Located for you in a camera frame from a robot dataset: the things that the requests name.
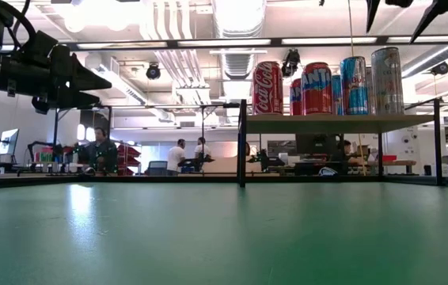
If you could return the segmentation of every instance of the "silver can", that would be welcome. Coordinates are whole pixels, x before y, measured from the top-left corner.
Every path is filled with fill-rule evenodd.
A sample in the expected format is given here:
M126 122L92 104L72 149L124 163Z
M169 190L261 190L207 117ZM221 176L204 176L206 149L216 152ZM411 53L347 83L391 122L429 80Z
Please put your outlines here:
M368 93L368 115L377 115L377 100L374 92L372 67L366 68L366 92Z
M384 47L372 53L372 78L377 114L403 114L400 53L396 47Z

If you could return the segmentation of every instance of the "person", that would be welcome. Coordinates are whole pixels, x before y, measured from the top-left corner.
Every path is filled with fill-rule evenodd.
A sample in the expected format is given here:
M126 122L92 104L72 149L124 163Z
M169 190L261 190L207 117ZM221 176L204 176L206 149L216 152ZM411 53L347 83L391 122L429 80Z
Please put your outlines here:
M171 176L178 174L178 164L185 160L185 140L179 139L177 145L168 151L168 173Z
M342 158L342 151L338 150L337 154L334 154L332 156L332 160L340 162L347 160L347 162L349 162L350 164L356 164L356 165L361 165L363 163L361 157L354 158L349 156L351 154L351 142L349 142L346 139L344 140L344 153L345 153L345 159Z
M96 140L85 145L77 146L76 152L82 158L89 161L89 166L96 171L117 173L117 149L114 142L110 141L106 131L102 127L94 128Z
M198 139L198 145L194 149L194 158L199 158L200 154L203 154L203 159L211 158L211 150L205 144L206 142L207 142L207 140L204 137L201 137Z

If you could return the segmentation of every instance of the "computer monitor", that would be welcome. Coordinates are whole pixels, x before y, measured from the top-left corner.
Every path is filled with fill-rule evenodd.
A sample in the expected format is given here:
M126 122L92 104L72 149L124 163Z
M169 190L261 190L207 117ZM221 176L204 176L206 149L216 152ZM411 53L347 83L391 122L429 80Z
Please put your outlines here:
M0 155L9 154L15 155L15 148L17 147L18 129L3 131L0 142Z
M327 154L337 152L337 135L296 134L296 152L298 154Z

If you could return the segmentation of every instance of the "man in white shirt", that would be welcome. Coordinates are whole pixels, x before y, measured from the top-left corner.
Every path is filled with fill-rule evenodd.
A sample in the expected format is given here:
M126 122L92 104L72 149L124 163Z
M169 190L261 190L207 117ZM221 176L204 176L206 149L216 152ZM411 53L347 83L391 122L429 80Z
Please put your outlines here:
M178 173L178 164L185 160L185 140L179 139L177 146L172 147L168 152L168 170L170 174Z
M198 145L194 149L194 158L199 158L199 154L203 154L203 159L208 156L211 158L211 150L205 143L207 140L204 137L198 139Z

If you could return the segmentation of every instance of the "soda can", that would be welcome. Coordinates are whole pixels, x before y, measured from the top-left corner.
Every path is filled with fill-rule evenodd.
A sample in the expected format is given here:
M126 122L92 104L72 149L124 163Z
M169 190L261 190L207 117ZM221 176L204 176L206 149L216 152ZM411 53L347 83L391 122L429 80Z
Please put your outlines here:
M398 48L385 47L372 53L372 78L377 95L377 113L403 114L404 93Z
M290 115L303 115L302 80L295 79L290 84Z
M342 100L342 82L340 75L332 76L333 94L333 115L342 116L344 114L344 101Z
M333 114L332 72L327 63L310 63L302 72L303 114Z
M346 58L340 63L345 115L368 114L365 68L365 58L362 56Z
M377 115L377 98L374 91L372 67L366 68L366 94L368 95L368 114Z
M282 72L276 62L258 63L252 80L252 113L283 114Z

